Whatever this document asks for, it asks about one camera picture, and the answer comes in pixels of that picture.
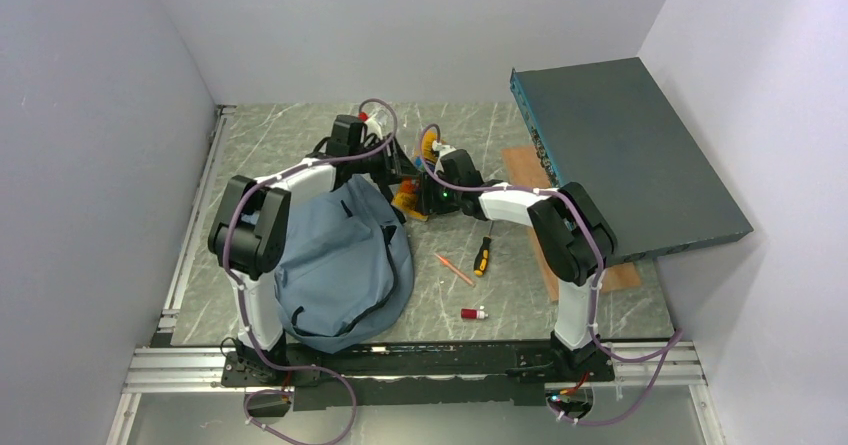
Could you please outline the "orange blue Treehouse book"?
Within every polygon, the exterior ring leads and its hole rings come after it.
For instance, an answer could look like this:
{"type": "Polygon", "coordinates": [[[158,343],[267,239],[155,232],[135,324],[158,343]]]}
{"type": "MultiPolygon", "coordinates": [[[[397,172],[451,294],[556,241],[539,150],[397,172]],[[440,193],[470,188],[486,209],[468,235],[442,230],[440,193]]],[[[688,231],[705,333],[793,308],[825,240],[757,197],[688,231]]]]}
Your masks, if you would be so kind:
{"type": "Polygon", "coordinates": [[[424,197],[424,172],[425,168],[433,168],[438,160],[438,153],[433,149],[433,144],[441,138],[438,129],[429,130],[424,134],[422,153],[413,155],[413,165],[418,172],[415,177],[403,178],[398,190],[394,193],[391,205],[402,212],[407,218],[427,221],[430,213],[425,211],[424,197]]]}

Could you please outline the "orange pencil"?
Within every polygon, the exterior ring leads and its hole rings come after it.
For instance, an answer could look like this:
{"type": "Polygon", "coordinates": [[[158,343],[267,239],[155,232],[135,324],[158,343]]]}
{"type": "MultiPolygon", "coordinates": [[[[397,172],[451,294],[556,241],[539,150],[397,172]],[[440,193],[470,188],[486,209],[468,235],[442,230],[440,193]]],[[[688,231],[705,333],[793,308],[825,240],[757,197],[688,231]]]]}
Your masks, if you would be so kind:
{"type": "Polygon", "coordinates": [[[459,279],[468,284],[470,287],[475,286],[475,282],[466,274],[464,274],[457,266],[455,266],[452,262],[450,262],[446,257],[435,253],[434,256],[436,259],[448,270],[454,273],[459,279]]]}

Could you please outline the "blue student backpack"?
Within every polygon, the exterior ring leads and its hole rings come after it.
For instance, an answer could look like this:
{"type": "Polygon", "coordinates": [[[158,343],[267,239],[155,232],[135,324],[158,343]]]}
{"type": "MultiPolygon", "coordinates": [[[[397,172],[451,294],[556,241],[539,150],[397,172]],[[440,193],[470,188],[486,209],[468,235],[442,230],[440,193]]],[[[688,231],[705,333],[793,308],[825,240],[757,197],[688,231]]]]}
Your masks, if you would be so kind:
{"type": "Polygon", "coordinates": [[[362,176],[293,208],[274,270],[284,330],[336,353],[390,329],[414,289],[404,223],[362,176]]]}

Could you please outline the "small red white tube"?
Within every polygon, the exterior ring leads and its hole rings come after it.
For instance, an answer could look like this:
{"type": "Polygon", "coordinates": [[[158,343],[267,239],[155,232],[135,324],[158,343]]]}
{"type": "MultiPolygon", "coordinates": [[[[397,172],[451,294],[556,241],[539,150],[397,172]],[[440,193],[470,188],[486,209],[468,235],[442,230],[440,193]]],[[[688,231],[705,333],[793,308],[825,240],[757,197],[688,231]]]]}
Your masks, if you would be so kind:
{"type": "Polygon", "coordinates": [[[485,320],[489,317],[489,314],[484,308],[462,308],[460,317],[463,320],[485,320]]]}

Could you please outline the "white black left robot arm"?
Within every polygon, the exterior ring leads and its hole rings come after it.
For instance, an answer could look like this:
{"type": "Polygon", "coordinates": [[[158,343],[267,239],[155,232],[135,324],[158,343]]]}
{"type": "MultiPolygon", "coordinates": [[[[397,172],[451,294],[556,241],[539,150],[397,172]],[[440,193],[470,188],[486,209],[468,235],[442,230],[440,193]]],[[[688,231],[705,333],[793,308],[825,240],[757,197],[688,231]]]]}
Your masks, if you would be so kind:
{"type": "Polygon", "coordinates": [[[415,277],[391,188],[412,170],[377,118],[340,115],[297,165],[229,180],[208,247],[233,287],[258,382],[285,376],[288,338],[336,353],[400,318],[415,277]]]}

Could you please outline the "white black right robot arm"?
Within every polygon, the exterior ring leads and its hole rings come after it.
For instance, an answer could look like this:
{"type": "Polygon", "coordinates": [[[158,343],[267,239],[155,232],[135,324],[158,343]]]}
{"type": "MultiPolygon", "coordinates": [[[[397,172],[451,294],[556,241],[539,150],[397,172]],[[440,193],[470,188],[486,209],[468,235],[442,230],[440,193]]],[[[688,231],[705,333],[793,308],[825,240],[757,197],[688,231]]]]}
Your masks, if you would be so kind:
{"type": "Polygon", "coordinates": [[[585,188],[528,188],[485,182],[469,153],[439,141],[436,161],[422,173],[424,212],[460,211],[482,221],[503,221],[532,230],[558,280],[558,315],[553,335],[562,343],[551,353],[557,376],[574,380],[585,372],[585,347],[598,335],[596,315],[603,270],[618,248],[617,238],[585,188]]]}

